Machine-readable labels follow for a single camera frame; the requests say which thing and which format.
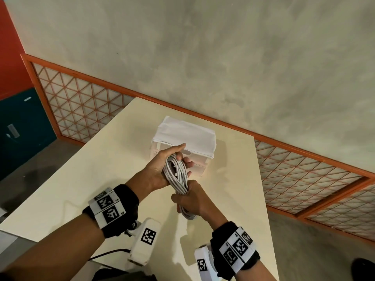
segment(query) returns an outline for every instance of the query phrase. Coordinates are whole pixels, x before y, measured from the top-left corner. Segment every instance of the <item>person's right arm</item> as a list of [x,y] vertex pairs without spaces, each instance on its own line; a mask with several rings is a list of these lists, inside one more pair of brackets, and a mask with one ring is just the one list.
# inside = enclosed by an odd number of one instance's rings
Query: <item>person's right arm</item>
[[[197,181],[190,180],[187,184],[189,191],[186,195],[173,194],[171,197],[172,201],[177,203],[178,212],[178,205],[181,205],[190,213],[201,216],[213,231],[228,222]],[[250,269],[240,270],[235,278],[237,281],[276,281],[260,260]]]

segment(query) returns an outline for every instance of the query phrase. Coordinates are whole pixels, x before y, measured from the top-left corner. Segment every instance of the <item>hand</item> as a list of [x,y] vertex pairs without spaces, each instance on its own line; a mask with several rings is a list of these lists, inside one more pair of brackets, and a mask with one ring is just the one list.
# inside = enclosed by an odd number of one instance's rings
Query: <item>hand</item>
[[194,162],[191,162],[188,157],[183,157],[180,152],[185,148],[186,144],[181,144],[179,146],[172,146],[168,149],[160,151],[146,166],[143,170],[136,173],[126,185],[133,190],[137,195],[139,202],[145,199],[148,194],[154,190],[161,189],[167,185],[169,182],[163,174],[163,168],[165,165],[166,159],[176,153],[177,160],[182,160],[185,163],[186,168],[194,166]]
[[190,213],[201,216],[213,230],[228,222],[197,181],[190,180],[187,184],[189,191],[186,195],[172,194],[171,196],[172,201],[177,203],[177,212],[180,213],[179,205],[181,205]]

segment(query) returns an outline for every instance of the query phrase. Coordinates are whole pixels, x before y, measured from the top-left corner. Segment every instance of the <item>concrete floor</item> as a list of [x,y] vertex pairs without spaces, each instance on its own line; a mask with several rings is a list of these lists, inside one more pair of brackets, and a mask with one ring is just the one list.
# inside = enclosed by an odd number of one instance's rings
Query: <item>concrete floor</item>
[[[0,182],[0,207],[16,209],[80,147],[55,141]],[[375,247],[269,212],[280,281],[351,281],[354,258],[375,261]],[[0,232],[0,270],[34,243]],[[89,281],[100,265],[88,262],[74,281]]]

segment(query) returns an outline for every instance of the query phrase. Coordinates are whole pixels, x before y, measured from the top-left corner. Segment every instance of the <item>white cloth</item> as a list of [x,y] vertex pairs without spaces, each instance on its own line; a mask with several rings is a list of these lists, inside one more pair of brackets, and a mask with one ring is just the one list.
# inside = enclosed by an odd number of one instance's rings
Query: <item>white cloth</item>
[[169,145],[186,143],[185,150],[213,158],[216,149],[215,131],[193,123],[166,116],[152,139]]

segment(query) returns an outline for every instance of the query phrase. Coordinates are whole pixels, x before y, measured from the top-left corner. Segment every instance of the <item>black wristband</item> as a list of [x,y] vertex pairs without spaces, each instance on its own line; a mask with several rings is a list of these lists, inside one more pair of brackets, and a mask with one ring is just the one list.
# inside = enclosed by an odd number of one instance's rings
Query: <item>black wristband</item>
[[[137,195],[125,184],[120,184],[114,189],[125,209],[125,214],[102,228],[105,238],[119,236],[121,233],[131,228],[131,225],[138,219],[139,199]],[[90,206],[86,207],[82,213],[87,214],[96,221],[95,215]]]
[[[237,229],[238,227],[235,223],[227,222],[212,233],[211,248],[214,257],[214,265],[218,272],[218,276],[226,280],[232,279],[235,272],[228,264],[228,262],[224,259],[219,249]],[[242,266],[241,270],[250,269],[256,264],[258,260],[260,260],[260,255],[257,251],[255,251],[250,259]]]

